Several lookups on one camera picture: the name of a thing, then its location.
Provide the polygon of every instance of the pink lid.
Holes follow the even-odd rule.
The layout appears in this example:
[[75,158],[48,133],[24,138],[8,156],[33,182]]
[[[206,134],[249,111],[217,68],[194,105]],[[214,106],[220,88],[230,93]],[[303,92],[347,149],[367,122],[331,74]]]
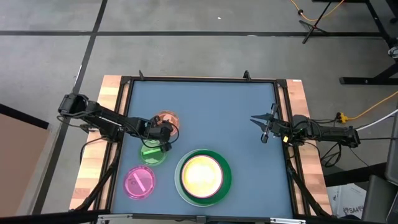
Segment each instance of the pink lid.
[[124,190],[134,200],[148,197],[155,188],[155,174],[147,166],[132,168],[124,177]]

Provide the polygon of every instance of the green plastic cup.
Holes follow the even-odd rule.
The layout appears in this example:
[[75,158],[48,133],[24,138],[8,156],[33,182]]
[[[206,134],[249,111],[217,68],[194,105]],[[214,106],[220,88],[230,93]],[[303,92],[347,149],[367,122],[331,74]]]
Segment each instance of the green plastic cup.
[[[223,171],[223,182],[221,184],[220,189],[214,195],[207,198],[197,198],[190,195],[184,189],[182,184],[182,168],[189,159],[199,155],[212,157],[214,160],[218,162]],[[177,167],[175,168],[174,182],[177,188],[177,192],[186,202],[197,207],[208,207],[220,202],[228,194],[228,191],[231,188],[232,184],[232,173],[231,173],[231,168],[229,167],[227,161],[220,154],[207,149],[197,149],[192,152],[189,152],[180,159],[180,162],[177,164]]]
[[156,166],[161,164],[165,160],[167,154],[162,152],[160,147],[156,147],[160,145],[160,142],[157,140],[145,140],[144,143],[149,147],[145,145],[141,147],[141,161],[148,166]]

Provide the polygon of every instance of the gray concrete floor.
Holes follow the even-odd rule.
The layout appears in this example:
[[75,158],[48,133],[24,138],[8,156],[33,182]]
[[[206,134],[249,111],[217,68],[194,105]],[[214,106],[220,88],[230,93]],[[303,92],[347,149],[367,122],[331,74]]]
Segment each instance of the gray concrete floor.
[[[308,17],[318,17],[324,3],[296,0]],[[387,31],[392,13],[385,1],[372,0]],[[0,0],[0,30],[92,30],[100,0]],[[210,30],[303,32],[289,0],[113,0],[100,30]],[[377,32],[364,4],[344,4],[319,27],[332,32]],[[373,77],[393,60],[378,38],[301,37],[97,37],[80,93],[96,100],[103,75],[241,77],[302,79],[312,118],[333,118],[337,111],[354,116],[397,90],[396,86],[342,86],[338,77]],[[88,37],[0,36],[0,102],[51,124],[62,96],[72,89]],[[350,123],[369,123],[396,107],[389,101]],[[386,137],[392,120],[360,133]],[[43,212],[68,209],[78,172],[79,150],[86,134],[70,128]],[[321,152],[330,144],[319,143]],[[369,165],[386,161],[388,141],[364,142],[355,149]],[[349,150],[340,169],[363,167]]]

